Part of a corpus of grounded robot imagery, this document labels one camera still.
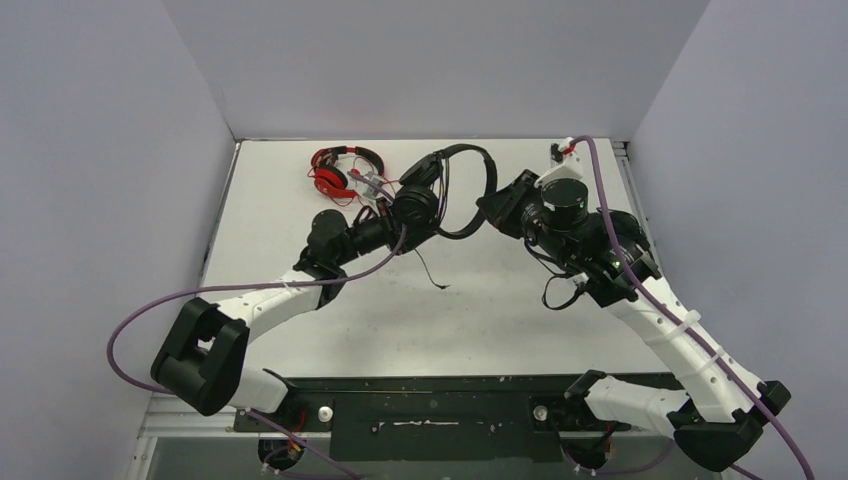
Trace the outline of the small black headphones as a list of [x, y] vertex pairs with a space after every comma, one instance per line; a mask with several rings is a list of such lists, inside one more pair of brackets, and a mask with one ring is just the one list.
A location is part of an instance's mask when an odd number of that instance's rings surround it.
[[[459, 243], [478, 233], [485, 220], [476, 206], [472, 208], [471, 217], [464, 225], [453, 229], [445, 226], [451, 201], [458, 192], [458, 185], [454, 181], [454, 159], [471, 153], [478, 155], [482, 161], [482, 194], [495, 192], [498, 186], [498, 169], [490, 152], [479, 145], [455, 143], [424, 155], [400, 176], [399, 190], [392, 201], [396, 212], [412, 213], [414, 208], [421, 208], [435, 213], [438, 218], [436, 235], [431, 239]], [[421, 262], [433, 287], [439, 290], [448, 289], [447, 284], [439, 283], [433, 278], [426, 260], [419, 252], [420, 247], [421, 245], [409, 253], [414, 254]]]

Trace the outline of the large black blue headphones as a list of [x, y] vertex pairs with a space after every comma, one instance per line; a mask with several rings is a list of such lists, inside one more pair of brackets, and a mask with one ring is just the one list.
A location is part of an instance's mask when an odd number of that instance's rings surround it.
[[[617, 263], [619, 259], [612, 248], [612, 241], [609, 238], [608, 230], [606, 228], [603, 210], [598, 207], [596, 211], [601, 217], [602, 238], [609, 244], [608, 253], [606, 254], [607, 262], [610, 265], [613, 265], [614, 263]], [[615, 230], [616, 237], [624, 253], [629, 254], [633, 250], [631, 244], [635, 244], [638, 245], [641, 251], [646, 253], [651, 260], [654, 260], [655, 257], [651, 251], [651, 245], [648, 241], [647, 234], [638, 219], [626, 211], [609, 210], [608, 213], [613, 229]]]

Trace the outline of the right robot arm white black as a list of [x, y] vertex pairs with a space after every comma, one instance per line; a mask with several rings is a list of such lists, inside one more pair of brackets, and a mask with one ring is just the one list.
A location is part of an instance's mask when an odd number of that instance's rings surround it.
[[627, 424], [670, 438], [699, 466], [722, 472], [745, 456], [790, 392], [739, 364], [682, 305], [648, 251], [638, 221], [617, 210], [590, 212], [587, 186], [562, 178], [539, 184], [523, 172], [477, 201], [499, 232], [561, 268], [599, 307], [630, 328], [678, 382], [648, 387], [590, 370], [565, 393], [576, 426]]

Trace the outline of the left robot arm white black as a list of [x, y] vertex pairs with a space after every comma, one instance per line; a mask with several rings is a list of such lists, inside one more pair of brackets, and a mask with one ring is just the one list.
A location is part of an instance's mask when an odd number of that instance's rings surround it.
[[242, 287], [237, 296], [217, 302], [186, 302], [152, 363], [152, 378], [204, 416], [232, 406], [259, 411], [276, 430], [291, 427], [299, 403], [287, 395], [284, 381], [246, 365], [250, 344], [332, 302], [352, 279], [345, 264], [382, 247], [394, 255], [405, 253], [436, 230], [436, 219], [385, 201], [375, 215], [353, 223], [338, 210], [319, 212], [298, 261], [271, 287]]

